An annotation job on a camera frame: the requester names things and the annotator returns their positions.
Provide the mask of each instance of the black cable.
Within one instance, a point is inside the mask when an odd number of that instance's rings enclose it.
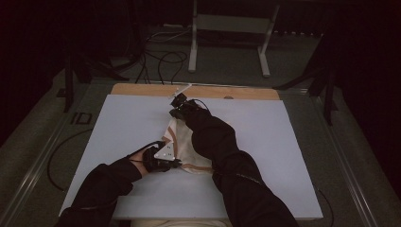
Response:
[[[139,151],[141,151],[141,150],[143,150],[143,149],[145,149],[145,148],[148,148],[148,147],[150,147],[150,146],[152,146],[152,145],[162,145],[162,144],[164,144],[164,143],[165,143],[164,141],[154,141],[154,142],[148,143],[148,144],[144,145],[143,147],[139,148],[137,151],[134,151],[134,152],[133,152],[132,154],[130,154],[129,156],[132,156],[132,155],[136,154],[137,152],[139,152]]]
[[[333,212],[333,208],[331,207],[330,201],[328,200],[328,198],[324,195],[324,193],[321,191],[321,189],[319,187],[317,187],[315,184],[312,184],[316,190],[324,197],[325,201],[327,202],[327,205],[330,209],[330,215],[331,215],[331,220],[330,220],[330,227],[333,227],[334,225],[334,212]]]
[[[142,60],[142,58],[144,59],[144,62],[143,62],[143,63],[140,62],[140,64],[142,65],[142,69],[141,69],[141,71],[139,72],[138,77],[136,77],[135,83],[138,83],[138,80],[141,78],[141,75],[142,75],[142,73],[144,72],[144,70],[145,70],[145,68],[146,68],[147,56],[146,56],[145,54],[143,54],[143,55],[141,56],[141,60]]]
[[[206,108],[206,110],[209,111],[209,108],[207,108],[207,106],[206,106],[206,104],[204,104],[204,102],[202,102],[202,101],[199,100],[199,99],[193,99],[193,100],[198,101],[198,102],[200,102],[201,104],[203,104],[204,108]]]
[[[68,188],[68,186],[65,187],[65,188],[62,188],[61,186],[59,186],[58,184],[56,184],[56,183],[53,181],[53,179],[52,179],[52,177],[51,177],[51,175],[50,175],[50,166],[51,166],[51,162],[52,162],[52,160],[53,160],[54,155],[55,155],[56,152],[59,150],[59,148],[60,148],[62,145],[64,145],[65,143],[67,143],[70,139],[73,139],[73,138],[75,138],[75,137],[77,137],[77,136],[79,136],[79,135],[81,135],[81,134],[84,134],[85,132],[92,131],[92,130],[93,130],[93,129],[89,129],[89,130],[81,131],[81,132],[78,132],[78,133],[76,133],[76,134],[71,135],[70,137],[66,138],[66,139],[63,140],[61,143],[59,143],[59,144],[54,148],[53,152],[51,153],[51,155],[50,155],[50,157],[49,157],[49,160],[47,161],[47,178],[48,178],[48,180],[51,182],[51,184],[53,184],[53,186],[55,186],[55,187],[56,187],[57,189],[59,189],[60,191],[65,192],[66,189]]]
[[[163,55],[163,57],[159,58],[159,57],[156,57],[156,56],[150,54],[149,52],[160,52],[160,53],[165,53],[165,54]],[[180,64],[180,68],[173,74],[173,76],[172,76],[172,78],[170,80],[170,83],[173,84],[174,78],[178,75],[178,73],[183,68],[183,62],[187,60],[187,55],[185,53],[183,53],[182,51],[169,52],[169,51],[150,51],[150,50],[148,50],[148,51],[146,51],[146,54],[148,54],[152,58],[155,58],[155,59],[159,60],[159,64],[158,64],[158,67],[157,67],[157,72],[158,72],[159,79],[162,82],[162,84],[165,84],[163,76],[162,76],[162,72],[161,72],[162,62],[179,63]],[[167,60],[165,60],[165,58],[167,56],[169,56],[169,55],[175,55],[175,56],[177,56],[179,58],[179,60],[178,61],[167,61]]]

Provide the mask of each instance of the white board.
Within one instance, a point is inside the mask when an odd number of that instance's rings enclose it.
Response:
[[[199,99],[235,129],[239,148],[252,155],[265,183],[295,218],[323,217],[283,101]],[[71,205],[97,165],[160,140],[171,118],[170,102],[161,96],[109,95],[61,210]],[[172,169],[135,182],[131,193],[118,199],[113,217],[227,218],[227,214],[211,175]]]

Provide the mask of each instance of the black sleeve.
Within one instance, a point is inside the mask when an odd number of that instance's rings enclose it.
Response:
[[[188,118],[186,125],[193,131],[195,151],[212,160],[213,180],[235,227],[298,226],[286,205],[264,184],[251,155],[239,150],[232,127],[202,111]]]
[[[132,190],[142,178],[128,157],[111,165],[101,164],[82,183],[71,207],[62,211],[57,227],[109,226],[119,196]]]

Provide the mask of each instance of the metal frame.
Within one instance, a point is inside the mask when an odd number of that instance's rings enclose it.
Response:
[[[265,41],[257,48],[257,53],[262,69],[262,76],[264,78],[268,78],[270,76],[270,70],[266,58],[266,49],[273,32],[274,22],[280,8],[279,5],[275,6],[274,12],[270,19],[198,14],[197,7],[198,1],[194,0],[194,11],[192,18],[192,44],[188,65],[188,71],[190,73],[195,73],[197,68],[197,31],[198,29],[207,29],[265,34]]]

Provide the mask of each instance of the person's left hand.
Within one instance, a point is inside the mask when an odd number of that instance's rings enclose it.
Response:
[[[143,161],[144,161],[143,155],[144,155],[145,150],[146,149],[143,149],[139,152],[136,152],[132,156],[130,156],[131,163],[133,163],[133,165],[136,166],[136,168],[138,168],[142,177],[145,177],[145,175],[148,174],[148,171],[145,168],[144,163],[143,163]]]

